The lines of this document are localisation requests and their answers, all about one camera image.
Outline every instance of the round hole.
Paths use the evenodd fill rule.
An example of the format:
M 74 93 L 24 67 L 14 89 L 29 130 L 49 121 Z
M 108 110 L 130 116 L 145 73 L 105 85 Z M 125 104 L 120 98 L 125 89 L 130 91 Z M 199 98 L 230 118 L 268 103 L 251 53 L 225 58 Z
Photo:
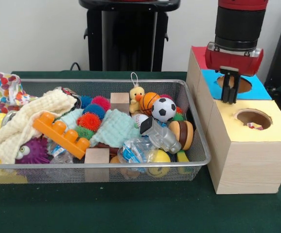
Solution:
M 266 113 L 263 113 L 256 109 L 243 109 L 240 110 L 235 117 L 243 122 L 243 125 L 248 123 L 255 123 L 261 125 L 263 129 L 268 129 L 271 124 L 271 118 Z
M 221 76 L 217 79 L 217 83 L 221 88 L 223 88 L 224 85 L 224 78 L 225 78 L 224 76 Z M 234 85 L 234 77 L 231 76 L 229 80 L 229 86 L 233 87 L 233 85 Z M 245 93 L 250 90 L 252 90 L 252 84 L 248 80 L 244 78 L 240 78 L 238 93 Z

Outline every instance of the basketball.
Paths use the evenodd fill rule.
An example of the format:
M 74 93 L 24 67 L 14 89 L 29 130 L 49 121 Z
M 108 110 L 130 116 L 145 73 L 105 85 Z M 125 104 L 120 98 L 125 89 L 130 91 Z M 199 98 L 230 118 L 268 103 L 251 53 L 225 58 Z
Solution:
M 142 113 L 151 116 L 151 107 L 160 96 L 154 92 L 148 92 L 140 99 L 140 110 Z

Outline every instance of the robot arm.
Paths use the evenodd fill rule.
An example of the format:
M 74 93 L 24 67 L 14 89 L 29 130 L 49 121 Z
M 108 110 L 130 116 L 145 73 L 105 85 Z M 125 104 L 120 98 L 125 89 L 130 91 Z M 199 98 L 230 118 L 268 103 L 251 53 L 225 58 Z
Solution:
M 215 41 L 208 44 L 206 64 L 225 75 L 221 100 L 235 103 L 241 75 L 253 76 L 263 59 L 256 48 L 268 0 L 218 0 Z M 229 87 L 230 77 L 234 87 Z

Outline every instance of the red spiky ball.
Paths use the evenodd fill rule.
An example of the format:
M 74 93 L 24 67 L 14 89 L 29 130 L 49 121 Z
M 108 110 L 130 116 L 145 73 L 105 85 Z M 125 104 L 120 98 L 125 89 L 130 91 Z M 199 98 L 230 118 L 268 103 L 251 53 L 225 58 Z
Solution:
M 83 128 L 96 132 L 101 126 L 101 120 L 94 113 L 85 113 L 77 119 L 77 124 Z
M 168 98 L 170 100 L 173 100 L 172 96 L 167 95 L 167 94 L 160 95 L 160 98 Z
M 176 112 L 183 114 L 183 110 L 180 107 L 176 107 Z
M 91 103 L 100 105 L 105 110 L 105 112 L 107 112 L 111 108 L 110 102 L 103 96 L 94 97 Z

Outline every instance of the polka dot fabric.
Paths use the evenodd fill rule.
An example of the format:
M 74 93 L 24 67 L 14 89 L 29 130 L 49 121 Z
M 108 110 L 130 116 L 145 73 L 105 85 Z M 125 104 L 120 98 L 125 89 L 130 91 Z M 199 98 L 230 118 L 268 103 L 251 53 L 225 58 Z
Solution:
M 23 90 L 19 76 L 0 72 L 0 113 L 18 111 L 21 106 L 36 98 Z

